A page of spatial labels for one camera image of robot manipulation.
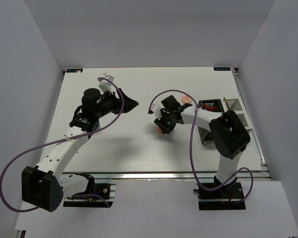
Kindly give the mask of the plain pink powder puff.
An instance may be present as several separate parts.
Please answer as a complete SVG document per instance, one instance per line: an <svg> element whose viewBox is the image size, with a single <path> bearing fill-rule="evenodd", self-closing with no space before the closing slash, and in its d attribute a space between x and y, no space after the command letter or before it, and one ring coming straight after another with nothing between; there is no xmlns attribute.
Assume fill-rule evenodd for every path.
<svg viewBox="0 0 298 238"><path fill-rule="evenodd" d="M159 133L159 134L164 134L164 132L161 130L161 128L157 128L157 132Z"/></svg>

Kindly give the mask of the pink powder puff with ribbon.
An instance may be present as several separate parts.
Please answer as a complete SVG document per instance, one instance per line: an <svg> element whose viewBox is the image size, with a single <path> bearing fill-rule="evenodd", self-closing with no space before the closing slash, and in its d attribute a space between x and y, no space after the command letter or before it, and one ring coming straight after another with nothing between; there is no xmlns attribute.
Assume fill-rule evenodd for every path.
<svg viewBox="0 0 298 238"><path fill-rule="evenodd" d="M181 101L184 104L190 104L190 103L192 103L192 99L189 96L187 96L187 95L182 96Z"/></svg>

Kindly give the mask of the wooden stick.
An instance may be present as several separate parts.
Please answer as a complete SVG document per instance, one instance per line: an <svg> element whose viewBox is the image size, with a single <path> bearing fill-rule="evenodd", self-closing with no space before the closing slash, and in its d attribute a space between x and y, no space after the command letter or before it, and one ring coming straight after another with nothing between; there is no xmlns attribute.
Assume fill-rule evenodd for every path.
<svg viewBox="0 0 298 238"><path fill-rule="evenodd" d="M223 101L225 102L227 110L230 110L230 107L229 107L228 102L225 97L223 98Z"/></svg>

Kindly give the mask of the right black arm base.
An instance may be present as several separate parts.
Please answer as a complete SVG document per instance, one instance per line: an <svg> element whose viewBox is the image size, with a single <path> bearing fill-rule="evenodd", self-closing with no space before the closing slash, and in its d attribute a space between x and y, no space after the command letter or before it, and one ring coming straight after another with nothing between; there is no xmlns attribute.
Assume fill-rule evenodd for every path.
<svg viewBox="0 0 298 238"><path fill-rule="evenodd" d="M200 187L193 190L198 196L200 211L225 211L225 210L245 210L245 202L241 183L233 182L231 185L215 191L206 191Z"/></svg>

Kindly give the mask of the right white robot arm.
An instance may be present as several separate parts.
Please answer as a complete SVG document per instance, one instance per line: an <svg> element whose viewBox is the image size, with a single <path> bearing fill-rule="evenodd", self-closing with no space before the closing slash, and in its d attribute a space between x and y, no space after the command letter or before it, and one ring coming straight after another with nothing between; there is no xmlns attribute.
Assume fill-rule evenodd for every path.
<svg viewBox="0 0 298 238"><path fill-rule="evenodd" d="M245 167L238 169L237 166L250 142L249 132L234 111L211 112L199 108L195 100L192 102L182 105L171 95L161 102L162 106L151 102L148 113L155 115L154 123L163 134L170 134L177 124L191 125L189 158L194 178L201 189L215 191L217 196L225 198L232 192L231 183L236 181L236 175L242 170L248 170ZM193 134L196 126L211 132L215 147L220 154L213 188L200 183L194 167Z"/></svg>

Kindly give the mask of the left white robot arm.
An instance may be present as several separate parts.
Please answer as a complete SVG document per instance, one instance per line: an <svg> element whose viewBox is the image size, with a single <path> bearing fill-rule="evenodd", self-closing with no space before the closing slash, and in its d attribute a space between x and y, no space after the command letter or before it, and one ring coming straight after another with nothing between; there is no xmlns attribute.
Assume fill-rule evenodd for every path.
<svg viewBox="0 0 298 238"><path fill-rule="evenodd" d="M78 150L99 128L99 120L113 113L128 113L138 102L127 97L121 89L116 93L98 89L86 89L81 105L75 110L65 140L34 167L27 166L21 174L22 200L49 212L55 211L62 200L71 197L93 197L95 178L87 173L61 175Z"/></svg>

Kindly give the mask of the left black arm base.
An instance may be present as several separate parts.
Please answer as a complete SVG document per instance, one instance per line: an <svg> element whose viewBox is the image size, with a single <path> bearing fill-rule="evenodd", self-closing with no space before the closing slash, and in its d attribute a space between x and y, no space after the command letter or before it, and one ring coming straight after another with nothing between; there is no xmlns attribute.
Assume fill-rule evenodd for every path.
<svg viewBox="0 0 298 238"><path fill-rule="evenodd" d="M75 173L61 178L64 207L110 208L115 197L115 184L97 181L87 173Z"/></svg>

